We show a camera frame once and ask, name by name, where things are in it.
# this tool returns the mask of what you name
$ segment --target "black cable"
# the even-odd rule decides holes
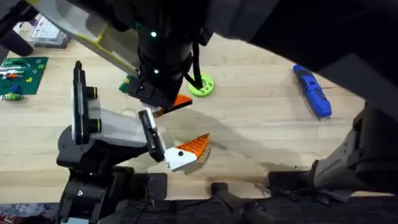
[[[137,224],[137,223],[138,223],[138,221],[140,220],[142,214],[145,212],[145,209],[148,207],[149,204],[150,204],[150,203],[147,203],[147,204],[145,205],[145,207],[141,210],[141,212],[139,213],[139,215],[138,215],[138,217],[137,217],[137,219],[136,219],[136,222],[134,222],[134,224]]]
[[[190,208],[190,207],[192,207],[192,206],[201,205],[201,204],[203,204],[203,203],[207,203],[207,202],[210,202],[210,201],[212,201],[212,200],[213,200],[213,198],[209,198],[209,199],[206,199],[206,200],[201,200],[201,201],[199,201],[199,202],[193,202],[193,203],[191,203],[191,204],[189,204],[189,205],[184,205],[184,206],[182,206],[181,208],[176,209],[176,212],[181,212],[182,210],[185,210],[185,209]],[[148,210],[145,210],[145,208],[148,206],[148,204],[147,204],[143,209],[137,208],[137,207],[134,206],[134,205],[130,205],[130,206],[131,206],[132,208],[134,208],[134,209],[136,209],[136,210],[142,212],[142,213],[145,212],[145,213],[159,214],[159,213],[172,212],[172,211],[170,211],[170,210],[158,210],[158,211],[148,211]]]
[[[213,198],[209,198],[209,199],[206,199],[206,200],[202,200],[202,201],[199,201],[199,202],[194,202],[194,203],[191,203],[189,205],[182,206],[181,208],[177,209],[177,212],[181,212],[182,210],[187,209],[187,208],[192,207],[192,206],[196,206],[196,205],[201,205],[203,203],[207,203],[207,202],[209,202],[211,200],[213,200]]]

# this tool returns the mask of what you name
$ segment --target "yellow-green object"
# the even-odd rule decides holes
[[[206,97],[210,95],[214,89],[214,81],[209,75],[202,73],[201,82],[203,84],[203,88],[200,90],[197,90],[193,85],[191,85],[191,83],[188,83],[189,91],[191,91],[191,93],[196,97]]]

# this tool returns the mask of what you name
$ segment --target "black metal bracket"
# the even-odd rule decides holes
[[[253,199],[239,198],[228,191],[226,183],[212,183],[211,196],[219,198],[230,212],[235,223],[277,224],[284,223],[266,213],[265,209]]]
[[[118,166],[100,175],[70,169],[58,209],[58,222],[67,223],[73,217],[98,223],[111,217],[125,200],[164,200],[166,196],[166,174],[135,174],[131,167]]]

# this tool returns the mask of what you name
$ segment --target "orange and white object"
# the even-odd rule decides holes
[[[185,144],[171,147],[164,152],[164,158],[171,171],[191,164],[199,159],[207,148],[209,134],[202,135]]]

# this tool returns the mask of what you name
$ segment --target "black mount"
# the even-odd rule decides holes
[[[147,111],[140,112],[140,119],[149,143],[142,147],[109,144],[90,137],[90,126],[96,125],[90,125],[88,100],[96,98],[97,90],[86,87],[80,62],[74,69],[73,87],[75,131],[71,125],[58,139],[57,164],[68,168],[70,176],[61,197],[57,224],[75,223],[77,219],[89,223],[106,219],[117,223],[121,218],[117,211],[126,206],[128,200],[164,200],[167,196],[166,174],[135,174],[132,167],[117,166],[147,152],[157,162],[164,159],[160,139],[153,137]],[[95,132],[101,132],[101,121],[95,121],[99,127]]]
[[[227,212],[233,216],[235,223],[252,224],[283,224],[282,220],[268,214],[264,207],[260,206],[254,199],[239,198],[228,191],[226,183],[212,183],[212,198],[218,198],[226,207]]]

